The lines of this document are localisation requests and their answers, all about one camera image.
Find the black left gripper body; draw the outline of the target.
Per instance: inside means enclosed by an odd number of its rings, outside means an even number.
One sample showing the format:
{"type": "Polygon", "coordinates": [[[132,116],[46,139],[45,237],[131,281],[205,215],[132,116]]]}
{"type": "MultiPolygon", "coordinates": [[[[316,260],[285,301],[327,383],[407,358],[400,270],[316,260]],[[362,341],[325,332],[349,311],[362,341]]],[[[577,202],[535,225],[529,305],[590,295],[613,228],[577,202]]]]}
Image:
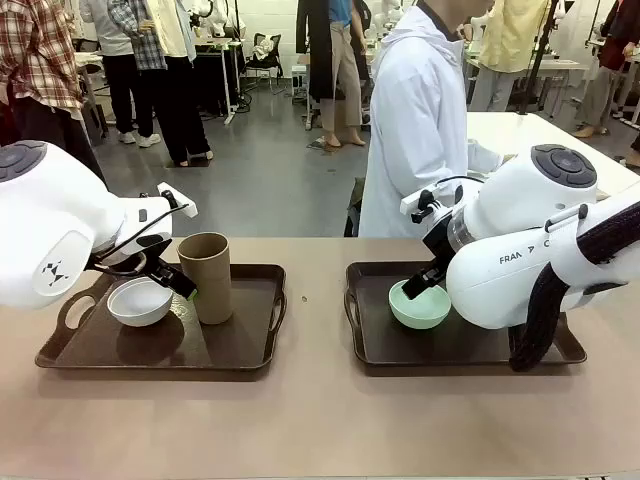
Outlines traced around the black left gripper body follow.
{"type": "Polygon", "coordinates": [[[142,246],[133,253],[122,249],[95,255],[95,270],[112,276],[158,276],[167,263],[161,255],[170,245],[170,239],[160,239],[151,246],[142,246]]]}

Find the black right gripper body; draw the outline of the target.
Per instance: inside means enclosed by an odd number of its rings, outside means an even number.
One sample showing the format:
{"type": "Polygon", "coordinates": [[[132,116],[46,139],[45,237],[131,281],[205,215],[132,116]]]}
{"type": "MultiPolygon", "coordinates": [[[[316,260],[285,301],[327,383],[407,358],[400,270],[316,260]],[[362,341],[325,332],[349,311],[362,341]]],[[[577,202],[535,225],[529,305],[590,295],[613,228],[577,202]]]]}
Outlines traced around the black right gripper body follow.
{"type": "Polygon", "coordinates": [[[452,219],[452,213],[441,215],[433,222],[423,243],[434,255],[435,267],[440,273],[445,273],[449,263],[454,258],[456,252],[448,238],[448,227],[452,219]]]}

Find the mint green bowl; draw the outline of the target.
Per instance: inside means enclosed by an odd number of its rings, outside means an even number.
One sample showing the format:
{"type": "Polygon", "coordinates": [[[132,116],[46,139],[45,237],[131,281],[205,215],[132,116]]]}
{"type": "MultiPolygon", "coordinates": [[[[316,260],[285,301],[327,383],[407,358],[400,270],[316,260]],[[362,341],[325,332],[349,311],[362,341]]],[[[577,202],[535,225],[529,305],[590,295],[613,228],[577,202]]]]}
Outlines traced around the mint green bowl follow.
{"type": "Polygon", "coordinates": [[[411,300],[402,290],[405,283],[406,280],[396,282],[388,293],[389,306],[395,319],[416,330],[438,326],[452,307],[448,293],[440,286],[434,286],[411,300]]]}

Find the brown tall cup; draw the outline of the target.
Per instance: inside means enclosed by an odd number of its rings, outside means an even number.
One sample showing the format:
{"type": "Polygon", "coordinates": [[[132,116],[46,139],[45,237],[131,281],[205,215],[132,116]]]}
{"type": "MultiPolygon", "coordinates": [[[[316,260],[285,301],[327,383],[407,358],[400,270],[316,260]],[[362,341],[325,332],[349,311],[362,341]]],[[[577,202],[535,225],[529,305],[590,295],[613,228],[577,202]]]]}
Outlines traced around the brown tall cup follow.
{"type": "Polygon", "coordinates": [[[182,272],[196,285],[193,303],[199,321],[226,322],[232,316],[228,239],[214,232],[193,234],[182,240],[177,253],[182,272]]]}

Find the white bowl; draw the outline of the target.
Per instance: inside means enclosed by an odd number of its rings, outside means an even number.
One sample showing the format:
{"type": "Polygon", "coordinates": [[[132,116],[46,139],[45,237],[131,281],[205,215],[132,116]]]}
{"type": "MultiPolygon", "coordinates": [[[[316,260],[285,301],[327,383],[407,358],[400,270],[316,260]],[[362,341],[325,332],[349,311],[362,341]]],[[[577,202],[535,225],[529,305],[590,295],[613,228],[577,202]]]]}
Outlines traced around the white bowl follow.
{"type": "Polygon", "coordinates": [[[174,292],[155,281],[137,278],[118,286],[107,299],[110,314],[122,325],[146,327],[170,310],[174,292]]]}

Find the dark brown plastic tray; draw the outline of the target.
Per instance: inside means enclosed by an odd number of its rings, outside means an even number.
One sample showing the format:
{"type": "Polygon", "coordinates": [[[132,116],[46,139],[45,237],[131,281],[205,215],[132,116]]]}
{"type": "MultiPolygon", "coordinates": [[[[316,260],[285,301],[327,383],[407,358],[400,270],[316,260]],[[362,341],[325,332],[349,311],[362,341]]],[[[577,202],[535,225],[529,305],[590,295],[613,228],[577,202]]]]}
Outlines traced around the dark brown plastic tray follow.
{"type": "Polygon", "coordinates": [[[274,356],[287,307],[285,279],[279,265],[234,264],[228,321],[205,325],[194,307],[176,296],[155,324],[129,327],[107,308],[121,281],[101,275],[62,305],[35,363],[59,370],[258,371],[274,356]]]}
{"type": "Polygon", "coordinates": [[[452,310],[438,326],[415,330],[395,319],[391,287],[430,262],[366,261],[346,267],[344,308],[355,357],[370,376],[427,376],[484,367],[510,374],[509,358],[524,327],[485,330],[452,310]]]}

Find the person in cream jacket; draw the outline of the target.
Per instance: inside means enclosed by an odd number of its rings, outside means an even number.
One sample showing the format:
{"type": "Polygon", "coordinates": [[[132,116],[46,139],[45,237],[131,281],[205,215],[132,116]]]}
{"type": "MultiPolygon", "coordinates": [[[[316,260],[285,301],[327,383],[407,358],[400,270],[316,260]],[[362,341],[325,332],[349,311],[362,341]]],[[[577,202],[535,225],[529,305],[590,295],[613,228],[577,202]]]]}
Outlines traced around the person in cream jacket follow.
{"type": "Polygon", "coordinates": [[[166,67],[155,72],[159,124],[176,167],[213,159],[195,98],[196,57],[189,15],[182,0],[145,0],[166,67]]]}

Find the white rounded table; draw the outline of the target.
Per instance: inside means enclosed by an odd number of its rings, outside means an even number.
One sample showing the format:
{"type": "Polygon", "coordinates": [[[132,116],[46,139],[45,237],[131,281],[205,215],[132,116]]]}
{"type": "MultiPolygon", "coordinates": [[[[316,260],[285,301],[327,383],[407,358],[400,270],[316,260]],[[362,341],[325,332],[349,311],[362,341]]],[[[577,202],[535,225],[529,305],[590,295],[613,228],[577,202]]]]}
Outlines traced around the white rounded table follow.
{"type": "Polygon", "coordinates": [[[470,139],[500,154],[516,154],[526,146],[538,144],[559,144],[574,149],[593,164],[598,175],[597,188],[607,196],[640,184],[636,173],[534,114],[469,112],[467,133],[470,139]]]}

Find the person in grey shirt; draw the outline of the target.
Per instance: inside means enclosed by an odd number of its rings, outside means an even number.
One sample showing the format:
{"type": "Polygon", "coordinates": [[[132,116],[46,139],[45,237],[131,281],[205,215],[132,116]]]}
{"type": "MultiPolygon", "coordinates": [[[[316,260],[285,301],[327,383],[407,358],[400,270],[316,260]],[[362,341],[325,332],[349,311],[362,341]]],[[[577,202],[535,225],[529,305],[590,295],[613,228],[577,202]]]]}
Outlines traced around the person in grey shirt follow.
{"type": "Polygon", "coordinates": [[[94,24],[120,142],[137,144],[140,148],[160,143],[131,41],[109,17],[107,0],[79,0],[79,11],[85,23],[94,24]]]}

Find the desk with green light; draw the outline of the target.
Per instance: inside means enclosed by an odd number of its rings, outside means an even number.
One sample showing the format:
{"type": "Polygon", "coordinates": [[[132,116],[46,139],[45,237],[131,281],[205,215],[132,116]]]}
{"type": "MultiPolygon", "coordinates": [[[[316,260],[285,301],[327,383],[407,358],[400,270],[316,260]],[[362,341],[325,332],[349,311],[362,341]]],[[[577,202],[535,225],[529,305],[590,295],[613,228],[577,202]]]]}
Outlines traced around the desk with green light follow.
{"type": "Polygon", "coordinates": [[[198,39],[195,48],[196,100],[206,114],[221,117],[227,126],[239,109],[242,43],[226,37],[205,38],[198,39]]]}

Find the person in beige trousers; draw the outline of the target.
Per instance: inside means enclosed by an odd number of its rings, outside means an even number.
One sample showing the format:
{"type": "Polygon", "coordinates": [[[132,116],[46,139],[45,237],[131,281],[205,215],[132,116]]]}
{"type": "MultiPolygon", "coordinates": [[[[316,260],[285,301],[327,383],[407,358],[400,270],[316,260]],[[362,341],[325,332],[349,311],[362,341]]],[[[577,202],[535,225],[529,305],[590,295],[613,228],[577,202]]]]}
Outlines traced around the person in beige trousers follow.
{"type": "Polygon", "coordinates": [[[328,0],[328,20],[332,48],[332,80],[331,97],[320,100],[324,144],[330,149],[341,146],[335,133],[336,88],[339,87],[345,96],[347,142],[356,146],[365,146],[366,143],[359,136],[362,122],[362,97],[352,35],[355,35],[359,52],[366,49],[366,40],[355,0],[328,0]]]}

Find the black slanted stand pole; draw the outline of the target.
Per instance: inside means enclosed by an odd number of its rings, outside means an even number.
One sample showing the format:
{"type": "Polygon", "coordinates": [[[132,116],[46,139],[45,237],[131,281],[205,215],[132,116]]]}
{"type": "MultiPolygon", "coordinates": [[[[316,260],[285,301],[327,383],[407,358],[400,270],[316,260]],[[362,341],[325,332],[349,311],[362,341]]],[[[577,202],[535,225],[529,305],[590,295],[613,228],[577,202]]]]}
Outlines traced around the black slanted stand pole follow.
{"type": "Polygon", "coordinates": [[[538,48],[535,52],[533,66],[528,70],[526,76],[525,93],[517,110],[519,115],[525,115],[527,113],[529,100],[534,90],[535,81],[544,56],[544,49],[548,44],[550,32],[554,25],[554,15],[559,2],[560,0],[550,0],[550,11],[544,22],[542,33],[538,36],[538,48]]]}

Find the black office chair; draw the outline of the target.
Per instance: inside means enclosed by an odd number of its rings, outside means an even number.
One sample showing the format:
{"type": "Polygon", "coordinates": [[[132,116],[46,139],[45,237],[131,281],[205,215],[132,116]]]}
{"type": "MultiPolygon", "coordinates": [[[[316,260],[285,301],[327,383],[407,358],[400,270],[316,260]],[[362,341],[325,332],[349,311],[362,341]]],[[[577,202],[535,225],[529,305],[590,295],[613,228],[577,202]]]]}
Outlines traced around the black office chair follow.
{"type": "Polygon", "coordinates": [[[251,56],[246,61],[248,70],[266,71],[271,74],[276,72],[276,81],[284,77],[280,59],[279,45],[281,34],[265,35],[256,33],[253,39],[251,56]]]}

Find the person in yellow shirt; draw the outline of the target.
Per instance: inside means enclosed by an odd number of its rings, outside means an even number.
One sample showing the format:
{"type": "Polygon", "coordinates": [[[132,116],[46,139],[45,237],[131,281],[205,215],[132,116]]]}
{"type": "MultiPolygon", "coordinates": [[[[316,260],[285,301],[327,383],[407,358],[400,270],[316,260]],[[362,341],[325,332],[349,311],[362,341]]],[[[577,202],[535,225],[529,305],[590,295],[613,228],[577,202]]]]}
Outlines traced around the person in yellow shirt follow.
{"type": "Polygon", "coordinates": [[[531,62],[550,0],[495,0],[478,55],[472,112],[504,112],[515,80],[531,62]]]}

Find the person in red plaid shirt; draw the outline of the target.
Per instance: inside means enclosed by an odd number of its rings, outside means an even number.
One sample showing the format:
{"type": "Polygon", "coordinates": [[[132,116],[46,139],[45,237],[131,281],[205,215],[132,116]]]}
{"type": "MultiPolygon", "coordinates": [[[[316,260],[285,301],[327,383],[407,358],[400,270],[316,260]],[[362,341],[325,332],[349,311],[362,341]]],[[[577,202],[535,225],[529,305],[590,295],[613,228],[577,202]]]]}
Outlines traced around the person in red plaid shirt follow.
{"type": "Polygon", "coordinates": [[[104,177],[83,127],[75,50],[59,0],[0,0],[0,103],[21,140],[54,144],[104,177]]]}

